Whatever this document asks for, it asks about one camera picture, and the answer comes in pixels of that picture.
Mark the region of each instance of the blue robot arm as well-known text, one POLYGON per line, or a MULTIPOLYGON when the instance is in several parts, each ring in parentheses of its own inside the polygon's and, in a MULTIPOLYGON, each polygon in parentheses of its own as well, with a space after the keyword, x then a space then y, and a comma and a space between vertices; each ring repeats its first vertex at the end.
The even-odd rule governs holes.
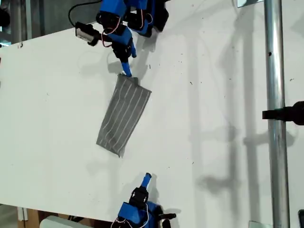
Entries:
POLYGON ((129 57, 136 57, 132 33, 129 28, 138 34, 150 37, 152 28, 162 31, 169 14, 165 8, 167 0, 103 0, 96 21, 102 24, 104 31, 100 36, 96 30, 87 34, 84 29, 76 29, 76 35, 94 46, 98 40, 111 41, 116 57, 120 59, 127 77, 131 77, 129 57))
POLYGON ((126 222, 126 227, 159 228, 160 221, 163 221, 163 228, 171 227, 169 220, 175 218, 176 214, 164 214, 160 205, 148 201, 147 187, 150 179, 151 175, 147 173, 141 186, 132 192, 129 203, 123 203, 118 213, 118 227, 126 222))

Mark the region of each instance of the metal pole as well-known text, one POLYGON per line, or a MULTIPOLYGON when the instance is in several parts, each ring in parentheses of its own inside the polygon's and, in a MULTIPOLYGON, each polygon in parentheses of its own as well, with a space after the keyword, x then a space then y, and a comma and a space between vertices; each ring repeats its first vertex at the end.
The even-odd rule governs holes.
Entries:
MULTIPOLYGON (((264 0, 268 110, 285 107, 282 0, 264 0)), ((274 228, 290 228, 286 124, 268 121, 274 228)))

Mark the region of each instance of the white surface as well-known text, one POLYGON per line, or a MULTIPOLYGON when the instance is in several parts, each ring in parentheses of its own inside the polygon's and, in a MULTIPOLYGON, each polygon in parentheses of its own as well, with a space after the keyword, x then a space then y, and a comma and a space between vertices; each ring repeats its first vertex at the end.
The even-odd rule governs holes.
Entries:
MULTIPOLYGON (((283 2, 286 104, 293 105, 304 100, 304 2, 283 2)), ((150 199, 178 212, 173 228, 272 224, 263 4, 167 5, 155 50, 138 49, 131 60, 152 96, 122 159, 95 144, 121 71, 110 48, 90 47, 72 29, 1 48, 0 203, 114 220, 150 172, 150 199)), ((297 228, 304 129, 287 129, 297 228)))

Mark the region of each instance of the black cable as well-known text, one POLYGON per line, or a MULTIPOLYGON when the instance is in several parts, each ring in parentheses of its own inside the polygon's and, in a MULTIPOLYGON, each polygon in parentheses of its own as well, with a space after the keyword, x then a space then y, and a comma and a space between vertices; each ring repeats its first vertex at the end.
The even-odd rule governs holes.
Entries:
POLYGON ((100 2, 102 2, 102 0, 92 1, 92 2, 85 2, 85 3, 80 3, 80 4, 77 4, 77 5, 74 5, 72 8, 70 8, 70 10, 68 12, 68 19, 69 19, 71 25, 73 25, 73 27, 75 27, 75 24, 71 20, 71 12, 72 12, 73 9, 75 9, 78 6, 85 6, 85 5, 96 4, 96 3, 100 3, 100 2))

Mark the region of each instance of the striped cloth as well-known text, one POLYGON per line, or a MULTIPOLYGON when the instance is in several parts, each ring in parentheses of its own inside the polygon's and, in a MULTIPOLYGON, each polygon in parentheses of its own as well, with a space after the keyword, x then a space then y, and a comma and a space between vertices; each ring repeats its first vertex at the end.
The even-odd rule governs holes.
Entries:
POLYGON ((121 156, 150 94, 151 91, 138 85, 137 78, 119 75, 96 144, 121 156))

